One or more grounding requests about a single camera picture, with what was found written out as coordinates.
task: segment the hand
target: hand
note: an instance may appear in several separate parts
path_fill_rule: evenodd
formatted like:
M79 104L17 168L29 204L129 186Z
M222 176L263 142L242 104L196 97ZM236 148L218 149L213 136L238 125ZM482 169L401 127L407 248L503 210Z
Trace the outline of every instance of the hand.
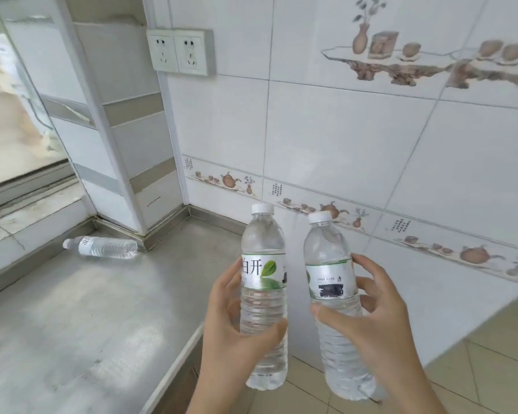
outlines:
M262 334L246 337L231 320L240 313L233 298L241 283L239 258L213 284L205 316L201 369L188 414L225 413L265 353L282 341L288 328L283 319Z
M445 413L416 353L405 301L381 266L359 254L352 258L374 279L357 277L357 286L367 293L360 296L361 305L370 314L351 317L319 304L313 304L311 312L352 341L403 412Z

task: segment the wall socket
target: wall socket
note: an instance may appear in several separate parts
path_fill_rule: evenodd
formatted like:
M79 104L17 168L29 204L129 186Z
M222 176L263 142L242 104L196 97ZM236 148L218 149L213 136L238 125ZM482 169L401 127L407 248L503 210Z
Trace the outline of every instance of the wall socket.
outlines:
M153 68L157 71L179 72L174 36L171 29L146 31Z
M212 30L174 29L173 36L179 72L196 76L215 74Z

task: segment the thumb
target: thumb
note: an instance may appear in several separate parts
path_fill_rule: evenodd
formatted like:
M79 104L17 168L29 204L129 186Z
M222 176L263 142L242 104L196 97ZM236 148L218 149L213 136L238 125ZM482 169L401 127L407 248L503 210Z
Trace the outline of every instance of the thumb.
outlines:
M345 315L344 313L340 313L320 304L312 304L311 312L317 321L338 330L350 340L356 335L356 330L361 322L361 318L359 317Z
M252 348L259 358L280 344L288 329L288 320L283 318L276 324L268 327L263 333L251 336L248 340L252 343Z

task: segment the stainless steel countertop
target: stainless steel countertop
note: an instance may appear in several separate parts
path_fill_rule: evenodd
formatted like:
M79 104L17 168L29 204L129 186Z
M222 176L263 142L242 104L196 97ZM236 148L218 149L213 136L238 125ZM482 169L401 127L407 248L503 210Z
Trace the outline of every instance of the stainless steel countertop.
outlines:
M239 254L189 218L134 260L63 252L0 292L0 414L138 413Z

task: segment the water bottle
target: water bottle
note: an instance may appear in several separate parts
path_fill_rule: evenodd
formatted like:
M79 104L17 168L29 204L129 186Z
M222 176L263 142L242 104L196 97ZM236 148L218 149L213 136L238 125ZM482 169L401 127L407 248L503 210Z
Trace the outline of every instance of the water bottle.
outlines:
M242 236L242 288L240 332L247 336L262 333L288 316L284 234L272 215L271 204L251 206L252 221ZM288 372L288 338L257 363L247 380L248 387L260 391L277 389Z
M63 248L77 250L83 256L129 259L136 256L138 243L133 239L84 236L66 239Z
M309 294L337 311L361 316L359 291L351 250L334 226L330 211L309 214L311 230L303 246ZM334 394L346 400L363 400L374 393L376 382L357 349L338 331L317 322L326 382Z

